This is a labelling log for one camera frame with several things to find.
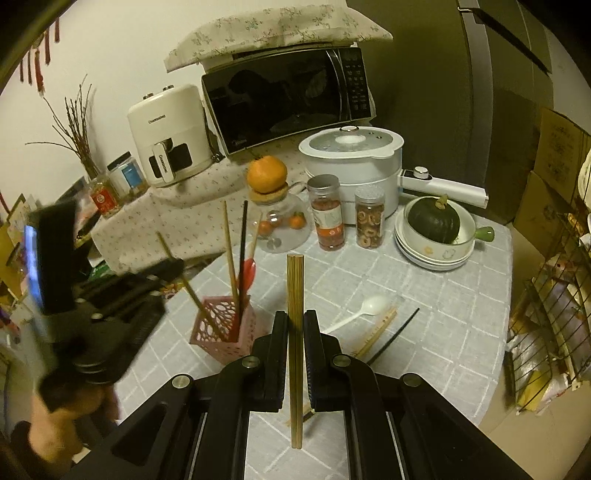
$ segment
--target white plastic spoon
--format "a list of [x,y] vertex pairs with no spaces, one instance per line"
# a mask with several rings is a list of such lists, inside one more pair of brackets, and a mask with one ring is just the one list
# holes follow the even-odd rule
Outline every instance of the white plastic spoon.
[[354,313],[350,317],[341,320],[339,323],[335,323],[333,326],[327,328],[324,331],[324,333],[332,333],[336,329],[339,329],[342,326],[347,325],[349,322],[352,322],[361,315],[377,315],[379,313],[385,312],[391,304],[392,302],[389,298],[382,297],[381,295],[374,295],[373,297],[369,297],[363,301],[363,303],[361,304],[361,308],[357,313]]

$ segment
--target human hand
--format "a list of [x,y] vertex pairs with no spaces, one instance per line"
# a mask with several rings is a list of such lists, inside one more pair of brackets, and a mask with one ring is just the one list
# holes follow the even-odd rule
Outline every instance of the human hand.
[[49,412],[41,397],[33,395],[29,443],[33,452],[46,464],[47,472],[56,478],[64,475],[72,457],[82,450],[74,421],[103,407],[109,420],[119,418],[119,406],[113,386],[80,387],[74,399]]

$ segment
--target green handle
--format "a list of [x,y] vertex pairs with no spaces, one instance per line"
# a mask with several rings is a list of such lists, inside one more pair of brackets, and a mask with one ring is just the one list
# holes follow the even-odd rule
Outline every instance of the green handle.
[[474,232],[474,238],[483,242],[492,242],[495,239],[495,231],[491,226],[481,226]]

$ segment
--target chopstick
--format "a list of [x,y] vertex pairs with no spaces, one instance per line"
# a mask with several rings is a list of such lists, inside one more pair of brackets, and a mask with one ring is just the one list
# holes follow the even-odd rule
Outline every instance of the chopstick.
[[255,258],[256,242],[258,240],[258,231],[259,231],[259,227],[261,226],[261,220],[262,220],[262,212],[259,214],[259,219],[258,219],[258,222],[256,223],[256,232],[255,232],[254,238],[252,239],[250,249],[248,251],[248,258]]
[[351,356],[354,357],[361,357],[364,356],[367,352],[371,350],[371,347],[374,346],[375,342],[382,336],[382,334],[386,331],[386,328],[390,326],[392,320],[396,316],[396,307],[391,307],[387,312],[386,315],[380,320],[377,325],[374,327],[372,332],[369,336],[364,340],[363,345],[357,351],[354,351]]
[[394,335],[392,335],[392,336],[391,336],[391,337],[388,339],[388,341],[387,341],[387,342],[386,342],[386,343],[385,343],[385,344],[382,346],[382,348],[381,348],[381,349],[379,349],[379,350],[378,350],[378,351],[375,353],[375,355],[374,355],[372,358],[370,358],[370,359],[368,360],[367,364],[368,364],[370,367],[371,367],[371,365],[372,365],[372,364],[373,364],[373,363],[374,363],[374,362],[375,362],[375,361],[376,361],[376,360],[379,358],[379,356],[380,356],[380,355],[382,355],[382,353],[384,353],[384,352],[386,351],[386,348],[388,348],[388,347],[389,347],[389,346],[392,344],[392,342],[393,342],[394,340],[396,340],[396,338],[398,338],[398,335],[400,335],[400,334],[402,333],[402,331],[403,331],[403,330],[406,328],[406,326],[407,326],[407,325],[410,323],[410,321],[411,321],[411,320],[414,318],[414,316],[415,316],[415,315],[418,313],[418,311],[419,311],[419,310],[420,310],[420,309],[419,309],[419,308],[417,308],[417,309],[416,309],[416,310],[413,312],[413,314],[412,314],[412,315],[411,315],[411,316],[408,318],[408,320],[407,320],[406,322],[404,322],[404,323],[402,324],[402,326],[401,326],[401,327],[400,327],[398,330],[396,330],[396,333],[395,333]]
[[234,257],[232,256],[232,240],[230,239],[230,224],[228,222],[228,206],[226,200],[223,201],[223,232],[226,238],[226,257],[228,259],[228,273],[230,275],[230,285],[232,286],[232,298],[236,311],[238,311],[238,288],[236,286],[236,270],[234,269]]
[[287,255],[291,448],[302,448],[304,396],[304,256]]
[[248,201],[244,200],[242,208],[242,230],[240,234],[240,265],[238,270],[238,325],[242,321],[244,302],[244,253],[246,248],[246,214],[248,213]]
[[[380,348],[376,354],[370,358],[367,361],[368,366],[371,367],[371,365],[379,358],[380,355],[382,355],[382,353],[384,353],[386,351],[386,349],[393,343],[394,340],[396,340],[396,338],[399,337],[399,335],[402,333],[402,331],[407,327],[407,325],[410,323],[410,321],[414,318],[414,316],[418,313],[418,311],[420,310],[420,308],[417,308],[413,314],[408,318],[408,320],[406,322],[404,322],[402,324],[402,326],[396,330],[396,332],[388,339],[388,341],[383,345],[382,348]],[[386,315],[386,317],[384,318],[384,320],[382,320],[382,322],[387,321],[388,315]],[[377,329],[374,329],[374,332],[372,332],[369,337],[364,341],[363,343],[363,347],[360,348],[358,353],[353,353],[353,355],[355,358],[362,356],[363,353],[366,353],[367,351],[369,351],[369,349],[371,348],[371,346],[368,349],[365,349],[366,345],[373,345],[375,344],[376,340],[380,337],[380,335],[382,334],[382,332],[385,329],[382,329],[382,325],[379,325]],[[303,421],[307,421],[310,420],[313,416],[314,416],[315,412],[314,410],[312,410],[312,408],[310,407],[310,405],[307,406],[306,411],[304,412],[304,418]]]
[[[166,256],[170,260],[173,260],[174,255],[173,255],[172,251],[170,250],[170,247],[166,244],[166,241],[164,240],[164,237],[162,236],[162,234],[160,232],[156,232],[156,235],[158,236],[158,240],[160,241],[160,245],[162,245],[162,248],[163,248],[164,252],[166,253]],[[201,300],[199,300],[199,297],[197,297],[197,294],[193,290],[193,287],[191,286],[191,284],[187,280],[187,277],[185,276],[184,273],[181,273],[180,279],[181,279],[181,282],[183,283],[183,287],[185,287],[187,289],[189,296],[193,299],[193,301],[195,302],[195,305],[197,305],[197,308],[201,312],[201,315],[203,316],[203,320],[209,324],[209,326],[213,329],[213,332],[217,335],[217,337],[220,340],[224,340],[225,337],[224,337],[224,335],[222,335],[222,331],[218,328],[218,326],[216,325],[216,322],[214,322],[212,320],[209,312],[207,311],[207,308],[205,308],[205,305],[203,305],[203,303],[201,303]]]

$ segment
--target blue label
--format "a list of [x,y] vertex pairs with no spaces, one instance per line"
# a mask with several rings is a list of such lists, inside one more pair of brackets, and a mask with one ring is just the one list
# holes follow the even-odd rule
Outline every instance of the blue label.
[[137,168],[135,168],[135,165],[132,163],[123,167],[121,173],[123,173],[123,176],[131,188],[137,187],[142,183],[142,178],[139,176]]

